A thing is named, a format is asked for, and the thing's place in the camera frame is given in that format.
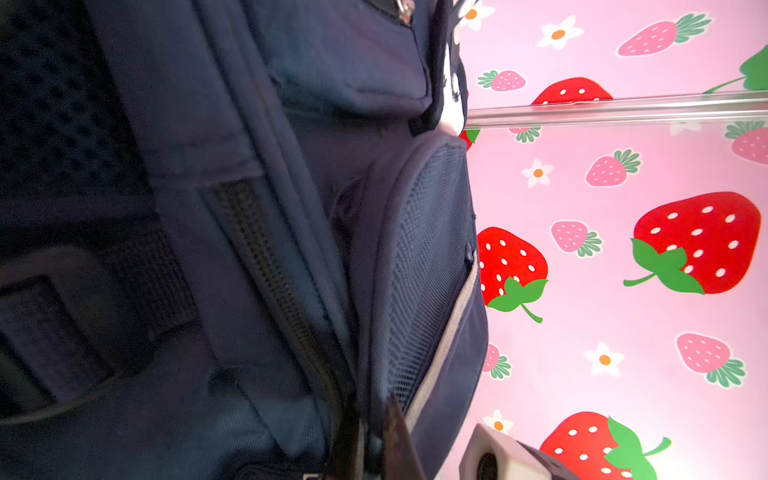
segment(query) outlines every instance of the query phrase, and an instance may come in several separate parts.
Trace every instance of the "strap buckle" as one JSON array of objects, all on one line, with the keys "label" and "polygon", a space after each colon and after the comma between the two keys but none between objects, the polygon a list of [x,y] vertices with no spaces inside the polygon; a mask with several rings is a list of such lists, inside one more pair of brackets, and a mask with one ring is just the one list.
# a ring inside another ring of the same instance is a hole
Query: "strap buckle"
[{"label": "strap buckle", "polygon": [[150,359],[147,325],[92,253],[51,247],[0,265],[0,393],[17,407],[0,424],[69,410]]}]

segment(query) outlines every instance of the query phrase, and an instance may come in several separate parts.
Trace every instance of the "white flower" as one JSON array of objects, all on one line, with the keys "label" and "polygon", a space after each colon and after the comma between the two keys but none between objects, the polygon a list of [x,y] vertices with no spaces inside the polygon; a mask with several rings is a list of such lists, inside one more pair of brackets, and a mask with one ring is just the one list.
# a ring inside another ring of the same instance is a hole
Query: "white flower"
[{"label": "white flower", "polygon": [[597,350],[584,352],[584,356],[592,362],[592,375],[608,372],[613,376],[619,376],[619,363],[624,360],[624,354],[611,352],[604,342],[598,343]]},{"label": "white flower", "polygon": [[483,417],[482,421],[485,422],[487,426],[500,431],[504,435],[509,435],[509,429],[515,426],[515,424],[509,420],[504,420],[501,412],[498,410],[493,411],[492,417]]},{"label": "white flower", "polygon": [[549,185],[548,175],[554,170],[552,165],[542,165],[539,159],[533,161],[531,168],[523,170],[523,175],[528,177],[528,188],[536,184]]},{"label": "white flower", "polygon": [[569,38],[578,37],[584,33],[583,28],[574,27],[574,25],[576,25],[576,15],[566,18],[560,25],[544,25],[541,27],[544,38],[538,41],[538,46],[552,45],[555,50],[562,50]]},{"label": "white flower", "polygon": [[472,0],[465,0],[464,5],[458,11],[458,16],[462,18],[458,21],[458,26],[466,26],[474,31],[478,31],[480,30],[480,25],[482,25],[482,19],[488,18],[495,11],[496,9],[493,7],[484,7],[482,0],[478,0],[474,5]]},{"label": "white flower", "polygon": [[681,121],[670,125],[670,134],[673,137],[681,134],[683,130],[700,131],[701,124],[697,121]]}]

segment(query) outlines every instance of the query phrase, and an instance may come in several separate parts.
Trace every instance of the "zipper pull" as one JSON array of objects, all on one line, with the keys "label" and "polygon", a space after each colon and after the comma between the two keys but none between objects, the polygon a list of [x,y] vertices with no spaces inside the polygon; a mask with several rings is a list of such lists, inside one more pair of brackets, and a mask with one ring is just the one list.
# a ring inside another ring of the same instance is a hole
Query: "zipper pull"
[{"label": "zipper pull", "polygon": [[397,9],[400,11],[400,21],[406,27],[411,26],[411,17],[413,12],[416,11],[416,5],[413,0],[395,0],[397,2]]}]

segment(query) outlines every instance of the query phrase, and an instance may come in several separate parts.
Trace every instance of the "white plastic part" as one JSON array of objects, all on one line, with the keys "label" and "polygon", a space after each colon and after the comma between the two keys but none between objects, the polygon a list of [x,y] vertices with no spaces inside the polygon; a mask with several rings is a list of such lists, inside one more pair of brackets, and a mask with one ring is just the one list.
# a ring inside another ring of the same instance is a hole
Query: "white plastic part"
[{"label": "white plastic part", "polygon": [[496,457],[498,480],[552,480],[551,473],[515,439],[481,423],[475,427],[464,451],[459,478],[477,480],[478,463],[486,453]]}]

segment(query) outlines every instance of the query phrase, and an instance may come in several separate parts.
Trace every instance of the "backpack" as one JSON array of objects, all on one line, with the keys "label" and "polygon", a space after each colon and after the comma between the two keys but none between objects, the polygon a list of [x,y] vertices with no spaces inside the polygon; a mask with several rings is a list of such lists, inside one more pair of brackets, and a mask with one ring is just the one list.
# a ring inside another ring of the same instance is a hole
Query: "backpack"
[{"label": "backpack", "polygon": [[435,477],[488,343],[461,4],[4,3],[0,478]]}]

